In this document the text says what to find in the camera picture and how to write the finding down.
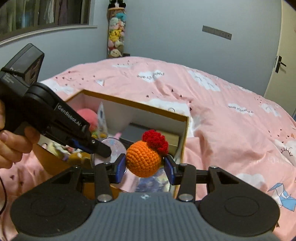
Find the gray box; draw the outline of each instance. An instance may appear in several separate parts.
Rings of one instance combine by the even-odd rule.
[[[124,129],[119,140],[128,149],[133,143],[142,140],[142,135],[148,130],[147,127],[131,123]]]

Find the black cable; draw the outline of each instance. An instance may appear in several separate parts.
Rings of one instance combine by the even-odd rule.
[[[7,193],[6,193],[6,189],[5,189],[5,186],[4,186],[4,183],[3,183],[1,177],[0,177],[0,182],[1,182],[2,186],[3,186],[4,196],[5,196],[5,202],[4,202],[4,205],[3,205],[3,207],[2,207],[2,209],[1,209],[1,211],[0,211],[0,215],[1,215],[1,214],[4,212],[5,208],[6,208],[6,204],[7,204]]]

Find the finger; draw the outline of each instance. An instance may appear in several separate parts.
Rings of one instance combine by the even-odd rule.
[[[5,126],[5,105],[0,100],[0,130]]]
[[[33,144],[29,141],[28,138],[13,134],[9,131],[0,132],[0,141],[4,143],[8,148],[21,153],[30,153],[33,148]]]
[[[22,159],[21,152],[9,148],[2,141],[0,141],[0,156],[11,162],[19,162]]]
[[[25,128],[25,136],[32,144],[37,144],[40,140],[40,133],[35,128],[27,126]]]
[[[0,156],[0,168],[10,169],[13,165],[12,161]]]

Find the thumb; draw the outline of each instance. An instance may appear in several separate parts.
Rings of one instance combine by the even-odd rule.
[[[5,126],[5,105],[0,100],[0,130]]]

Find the metal screw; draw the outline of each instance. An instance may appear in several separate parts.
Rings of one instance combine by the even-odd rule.
[[[109,202],[112,200],[112,197],[109,194],[101,194],[98,196],[99,202]]]
[[[188,193],[183,193],[179,196],[179,199],[183,202],[189,202],[189,201],[193,200],[193,196]]]

